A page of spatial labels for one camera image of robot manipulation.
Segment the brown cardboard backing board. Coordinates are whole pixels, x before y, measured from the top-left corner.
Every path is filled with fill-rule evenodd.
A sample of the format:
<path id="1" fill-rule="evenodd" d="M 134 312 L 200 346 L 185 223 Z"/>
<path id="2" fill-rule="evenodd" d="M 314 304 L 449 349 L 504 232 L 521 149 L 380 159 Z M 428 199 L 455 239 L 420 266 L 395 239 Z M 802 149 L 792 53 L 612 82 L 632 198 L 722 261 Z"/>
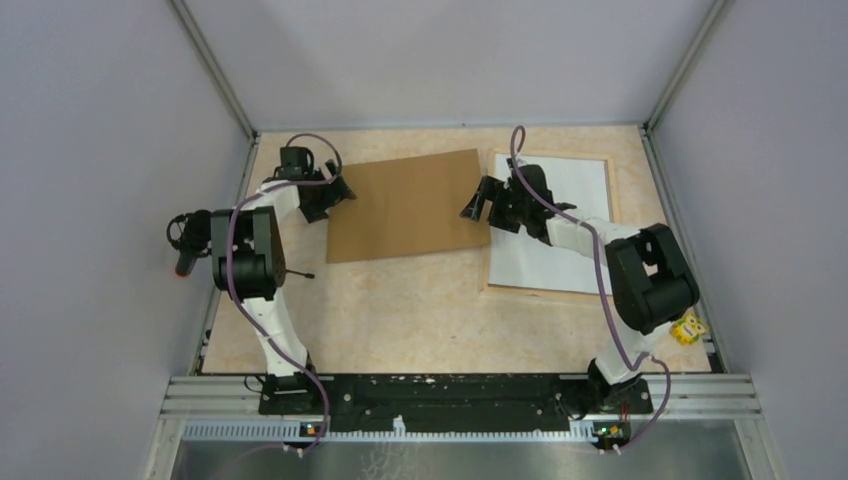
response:
<path id="1" fill-rule="evenodd" d="M 482 177 L 475 149 L 343 168 L 356 198 L 329 213 L 329 264 L 488 246 L 489 228 L 460 217 Z"/>

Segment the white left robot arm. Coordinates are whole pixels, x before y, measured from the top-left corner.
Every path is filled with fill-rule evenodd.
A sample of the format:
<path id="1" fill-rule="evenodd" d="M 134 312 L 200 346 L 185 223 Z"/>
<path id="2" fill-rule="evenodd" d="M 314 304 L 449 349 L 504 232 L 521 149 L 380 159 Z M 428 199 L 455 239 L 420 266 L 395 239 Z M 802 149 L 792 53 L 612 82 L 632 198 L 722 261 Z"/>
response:
<path id="1" fill-rule="evenodd" d="M 295 332 L 284 284 L 286 264 L 280 222 L 299 212 L 307 223 L 328 219 L 331 208 L 355 194 L 341 176 L 340 159 L 323 165 L 307 147 L 287 145 L 259 189 L 210 219 L 216 287 L 229 295 L 253 328 L 266 360 L 263 394 L 282 395 L 297 413 L 319 404 L 321 393 L 307 348 Z"/>

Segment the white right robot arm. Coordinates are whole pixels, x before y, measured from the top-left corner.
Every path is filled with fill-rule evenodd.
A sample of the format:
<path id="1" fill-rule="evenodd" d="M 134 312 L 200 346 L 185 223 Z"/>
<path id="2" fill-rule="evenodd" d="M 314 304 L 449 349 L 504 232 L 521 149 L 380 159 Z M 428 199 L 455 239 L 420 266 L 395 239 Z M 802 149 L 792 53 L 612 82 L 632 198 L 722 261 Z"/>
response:
<path id="1" fill-rule="evenodd" d="M 482 177 L 459 215 L 592 261 L 611 342 L 589 364 L 586 397 L 594 409 L 612 412 L 661 331 L 699 301 L 699 286 L 667 225 L 637 228 L 593 216 L 555 201 L 541 166 L 513 158 L 507 165 L 509 177 Z"/>

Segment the light wooden picture frame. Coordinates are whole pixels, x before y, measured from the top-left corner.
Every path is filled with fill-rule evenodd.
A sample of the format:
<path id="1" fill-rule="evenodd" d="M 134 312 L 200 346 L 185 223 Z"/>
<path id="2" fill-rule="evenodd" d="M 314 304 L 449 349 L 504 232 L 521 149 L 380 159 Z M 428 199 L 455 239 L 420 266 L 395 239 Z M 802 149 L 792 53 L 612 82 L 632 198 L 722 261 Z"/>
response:
<path id="1" fill-rule="evenodd" d="M 532 151 L 519 155 L 539 165 L 557 202 L 567 202 L 606 221 L 622 221 L 614 161 L 608 156 Z M 594 299 L 599 290 L 593 261 L 531 238 L 524 228 L 493 228 L 483 250 L 482 290 L 491 294 L 551 299 Z"/>

